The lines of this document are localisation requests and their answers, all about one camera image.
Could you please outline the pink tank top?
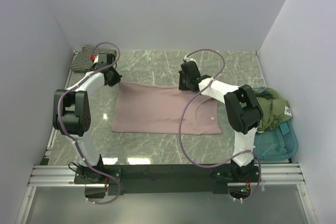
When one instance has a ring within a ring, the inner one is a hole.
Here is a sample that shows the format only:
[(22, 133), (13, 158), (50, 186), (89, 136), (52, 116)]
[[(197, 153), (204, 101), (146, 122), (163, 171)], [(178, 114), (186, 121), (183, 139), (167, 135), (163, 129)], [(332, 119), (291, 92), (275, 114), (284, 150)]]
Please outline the pink tank top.
[[(182, 111), (195, 94), (174, 86), (121, 82), (112, 119), (117, 133), (178, 134)], [(218, 102), (198, 96), (188, 107), (182, 134), (221, 134)]]

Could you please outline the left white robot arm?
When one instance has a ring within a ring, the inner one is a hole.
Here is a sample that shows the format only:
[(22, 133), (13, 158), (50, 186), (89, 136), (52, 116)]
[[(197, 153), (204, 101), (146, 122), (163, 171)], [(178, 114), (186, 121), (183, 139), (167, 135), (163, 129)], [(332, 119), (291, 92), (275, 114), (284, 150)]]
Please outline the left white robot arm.
[(91, 138), (89, 98), (98, 88), (120, 82), (122, 75), (115, 69), (117, 60), (117, 53), (93, 56), (93, 66), (82, 79), (54, 93), (53, 127), (66, 136), (79, 157), (76, 174), (91, 183), (106, 183), (112, 177), (105, 171), (101, 154)]

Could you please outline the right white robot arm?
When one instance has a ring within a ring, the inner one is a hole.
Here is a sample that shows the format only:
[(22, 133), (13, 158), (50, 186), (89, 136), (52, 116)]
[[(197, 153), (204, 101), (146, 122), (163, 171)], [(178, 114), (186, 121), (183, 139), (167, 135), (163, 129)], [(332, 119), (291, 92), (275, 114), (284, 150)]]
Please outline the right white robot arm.
[[(254, 165), (254, 139), (263, 112), (249, 85), (233, 86), (215, 80), (209, 75), (201, 75), (194, 60), (184, 60), (181, 64), (180, 88), (195, 92), (182, 111), (178, 127), (178, 139), (184, 156), (193, 165), (200, 168), (223, 170), (217, 174), (228, 182), (241, 182), (258, 172)], [(214, 165), (202, 165), (194, 162), (187, 154), (182, 143), (182, 123), (190, 104), (200, 95), (213, 98), (225, 105), (228, 121), (234, 130), (234, 154), (225, 161)]]

